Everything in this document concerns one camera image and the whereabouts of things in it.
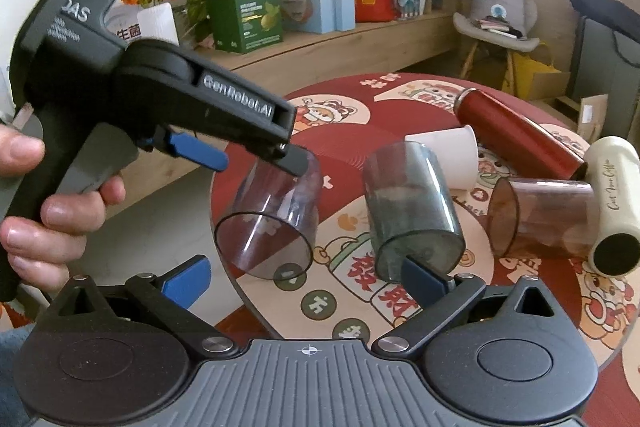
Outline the person's left hand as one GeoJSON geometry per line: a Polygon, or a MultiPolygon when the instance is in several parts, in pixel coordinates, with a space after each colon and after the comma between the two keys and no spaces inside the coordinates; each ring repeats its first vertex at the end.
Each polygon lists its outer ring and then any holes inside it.
{"type": "Polygon", "coordinates": [[[99,190],[48,197],[37,221],[7,217],[1,222],[1,245],[9,265],[26,284],[59,291],[70,278],[68,264],[84,254],[87,235],[104,225],[106,208],[125,197],[124,180],[116,174],[99,190]]]}

